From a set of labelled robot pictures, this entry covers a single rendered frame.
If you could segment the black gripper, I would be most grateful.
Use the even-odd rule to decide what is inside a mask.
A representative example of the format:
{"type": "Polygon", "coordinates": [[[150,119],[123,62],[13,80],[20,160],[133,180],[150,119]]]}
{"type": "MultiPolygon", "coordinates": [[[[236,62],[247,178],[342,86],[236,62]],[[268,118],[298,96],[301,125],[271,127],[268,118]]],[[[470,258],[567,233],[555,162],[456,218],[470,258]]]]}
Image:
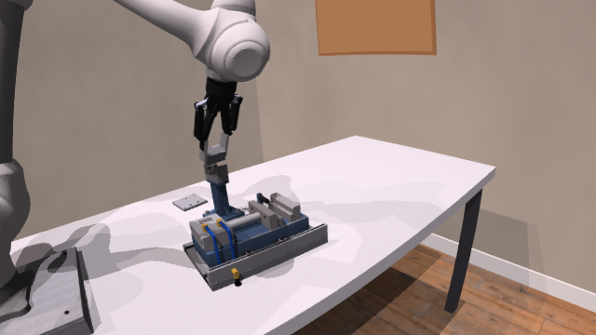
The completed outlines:
{"type": "Polygon", "coordinates": [[[196,109],[194,136],[200,141],[199,158],[204,163],[207,162],[210,130],[214,118],[219,112],[221,112],[223,128],[220,145],[226,150],[227,155],[229,136],[233,134],[231,131],[237,129],[239,107],[243,101],[242,97],[235,94],[236,89],[237,82],[219,82],[207,77],[206,96],[200,103],[194,103],[196,109]],[[205,109],[206,105],[207,109],[205,109]],[[206,115],[204,114],[205,110],[206,115]]]}

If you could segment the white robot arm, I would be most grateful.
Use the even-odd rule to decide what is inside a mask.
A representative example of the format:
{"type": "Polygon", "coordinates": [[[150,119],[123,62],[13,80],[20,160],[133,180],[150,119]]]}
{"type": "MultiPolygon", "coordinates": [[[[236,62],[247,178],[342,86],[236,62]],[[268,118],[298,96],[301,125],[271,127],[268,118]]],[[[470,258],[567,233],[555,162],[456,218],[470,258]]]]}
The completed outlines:
{"type": "MultiPolygon", "coordinates": [[[[23,15],[33,1],[0,0],[0,323],[31,310],[34,272],[19,274],[9,253],[31,206],[23,168],[13,158],[13,115],[23,15]]],[[[250,81],[269,61],[254,0],[214,0],[207,11],[173,0],[114,1],[183,40],[215,81],[250,81]]]]}

